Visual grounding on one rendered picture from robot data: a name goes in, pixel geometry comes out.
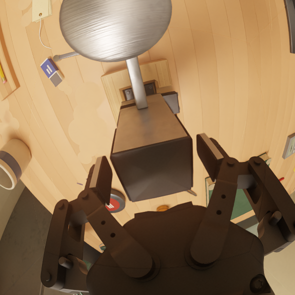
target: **mug with dark stripe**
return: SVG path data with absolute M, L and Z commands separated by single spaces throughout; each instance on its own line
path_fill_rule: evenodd
M 0 187 L 13 190 L 31 158 L 30 149 L 21 140 L 6 143 L 0 150 Z

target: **brushed metal disc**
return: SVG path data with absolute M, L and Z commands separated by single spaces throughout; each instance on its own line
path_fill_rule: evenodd
M 164 35 L 171 0 L 63 0 L 63 37 L 80 55 L 100 62 L 139 56 Z

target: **pencil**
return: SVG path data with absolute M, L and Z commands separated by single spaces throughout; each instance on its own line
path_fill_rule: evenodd
M 3 81 L 3 84 L 5 84 L 7 82 L 7 80 L 6 80 L 5 76 L 4 76 L 1 64 L 0 64 L 0 77 L 1 77 L 1 79 Z

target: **dark floor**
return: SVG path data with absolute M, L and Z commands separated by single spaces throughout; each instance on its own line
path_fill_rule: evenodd
M 51 213 L 25 188 L 0 240 L 0 295 L 62 295 L 40 273 Z

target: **red label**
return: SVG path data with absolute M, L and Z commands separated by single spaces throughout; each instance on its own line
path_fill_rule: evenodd
M 109 205 L 105 205 L 105 207 L 108 211 L 115 211 L 119 209 L 120 203 L 117 200 L 111 198 L 109 201 Z

